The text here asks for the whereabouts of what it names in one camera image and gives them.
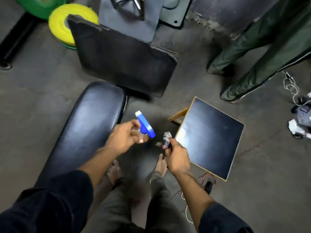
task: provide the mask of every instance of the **blue spray trigger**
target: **blue spray trigger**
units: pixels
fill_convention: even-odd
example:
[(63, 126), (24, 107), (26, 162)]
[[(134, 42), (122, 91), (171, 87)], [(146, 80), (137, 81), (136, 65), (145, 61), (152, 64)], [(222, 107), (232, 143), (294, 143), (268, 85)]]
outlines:
[(140, 132), (143, 134), (148, 134), (151, 138), (154, 138), (156, 136), (155, 132), (153, 131), (152, 127), (146, 120), (146, 118), (143, 116), (143, 114), (138, 110), (135, 113), (135, 116), (137, 117), (139, 123), (140, 123)]

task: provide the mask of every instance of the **weight bench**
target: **weight bench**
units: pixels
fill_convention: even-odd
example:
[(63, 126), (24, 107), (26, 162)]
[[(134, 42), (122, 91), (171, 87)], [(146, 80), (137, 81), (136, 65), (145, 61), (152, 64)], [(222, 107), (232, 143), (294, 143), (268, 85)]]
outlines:
[(121, 121), (126, 101), (120, 87), (103, 81), (90, 83), (76, 102), (35, 187), (91, 159)]

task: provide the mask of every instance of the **person's right hand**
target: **person's right hand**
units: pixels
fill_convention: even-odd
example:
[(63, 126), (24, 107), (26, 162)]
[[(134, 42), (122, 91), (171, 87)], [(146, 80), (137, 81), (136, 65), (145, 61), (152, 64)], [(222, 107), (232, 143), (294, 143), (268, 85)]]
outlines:
[(188, 151), (184, 148), (179, 142), (174, 138), (169, 138), (169, 141), (172, 144), (172, 149), (166, 149), (166, 161), (167, 167), (173, 175), (182, 172), (190, 172), (190, 159)]

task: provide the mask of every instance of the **person in green pants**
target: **person in green pants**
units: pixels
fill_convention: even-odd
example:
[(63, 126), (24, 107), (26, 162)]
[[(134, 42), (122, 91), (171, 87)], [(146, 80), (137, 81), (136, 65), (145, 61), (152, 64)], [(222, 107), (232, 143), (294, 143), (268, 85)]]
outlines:
[(311, 55), (311, 0), (279, 0), (258, 22), (223, 50), (207, 68), (210, 74), (223, 74), (247, 51), (271, 44), (266, 53), (220, 98), (236, 103), (277, 72)]

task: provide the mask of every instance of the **dark blue sleeve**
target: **dark blue sleeve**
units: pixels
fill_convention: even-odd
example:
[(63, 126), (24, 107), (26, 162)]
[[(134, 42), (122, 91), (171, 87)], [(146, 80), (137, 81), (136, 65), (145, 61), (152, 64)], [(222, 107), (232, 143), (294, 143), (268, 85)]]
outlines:
[(202, 215), (199, 233), (253, 233), (237, 215), (214, 202)]
[(55, 177), (42, 188), (21, 193), (11, 208), (0, 214), (0, 232), (81, 231), (93, 200), (87, 173), (79, 170)]

